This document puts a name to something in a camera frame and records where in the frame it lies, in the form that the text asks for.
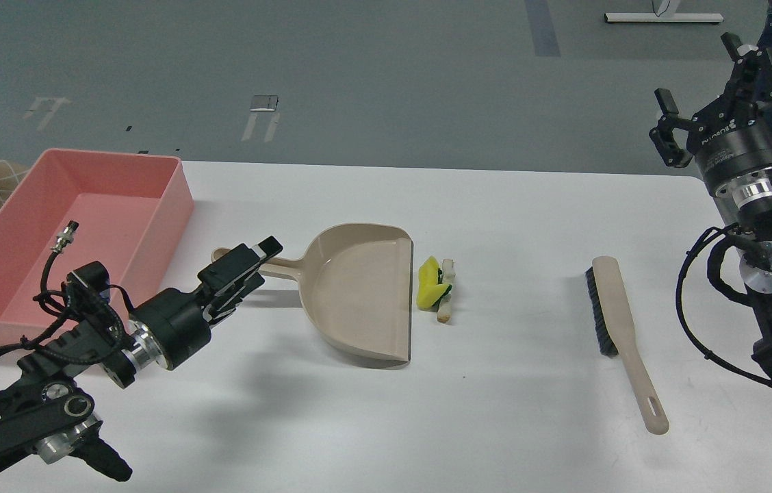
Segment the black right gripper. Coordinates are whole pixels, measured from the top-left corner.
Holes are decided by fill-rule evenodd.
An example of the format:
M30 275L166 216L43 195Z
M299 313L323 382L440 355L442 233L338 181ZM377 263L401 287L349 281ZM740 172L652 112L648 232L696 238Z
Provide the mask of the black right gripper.
M695 157L714 199L726 197L731 181L772 170L772 131L760 115L772 108L772 48L744 45L733 32L721 34L721 43L733 61L723 96L683 118L671 91L656 88L661 115L649 131L669 168L686 168ZM675 130L691 133L691 152L677 143Z

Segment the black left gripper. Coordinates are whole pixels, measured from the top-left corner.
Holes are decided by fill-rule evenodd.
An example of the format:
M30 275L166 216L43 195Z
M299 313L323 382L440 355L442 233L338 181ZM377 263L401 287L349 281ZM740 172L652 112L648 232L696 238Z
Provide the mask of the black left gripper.
M259 270L282 252L273 236L239 244L198 272L201 284L182 292L165 288L130 312L133 339L151 361L175 370L211 342L211 332L264 284Z

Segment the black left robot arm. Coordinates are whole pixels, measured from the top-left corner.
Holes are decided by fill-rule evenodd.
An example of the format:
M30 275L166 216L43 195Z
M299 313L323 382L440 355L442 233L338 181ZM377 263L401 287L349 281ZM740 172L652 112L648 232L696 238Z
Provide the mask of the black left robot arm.
M0 390L0 473L37 455L46 463L66 456L115 481L130 480L132 470L99 437L102 420L95 400L76 376L99 366L126 388L151 363L173 370L211 341L211 331L264 282L263 267L283 249L274 237L239 244L199 271L191 292L167 288L133 305L119 288L129 320L110 303L115 285L105 266L90 262L67 275L59 290L48 288L55 259L73 241L71 221L55 237L42 269L35 301L54 321L33 339L0 346L0 357L24 350L21 375Z

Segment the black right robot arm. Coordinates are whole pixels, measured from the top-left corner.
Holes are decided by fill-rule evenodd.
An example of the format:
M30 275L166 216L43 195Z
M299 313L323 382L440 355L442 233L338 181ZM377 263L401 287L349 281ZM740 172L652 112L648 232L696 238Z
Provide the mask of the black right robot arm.
M731 32L721 41L733 63L723 94L683 118L670 91L659 88L662 114L649 137L665 165L694 162L712 199L734 210L724 227L705 230L686 253L675 290L680 326L705 359L772 389L772 132L762 118L772 108L772 48L743 44ZM687 324L684 279L704 250L711 286L754 312L761 337L751 356L762 377L715 355Z

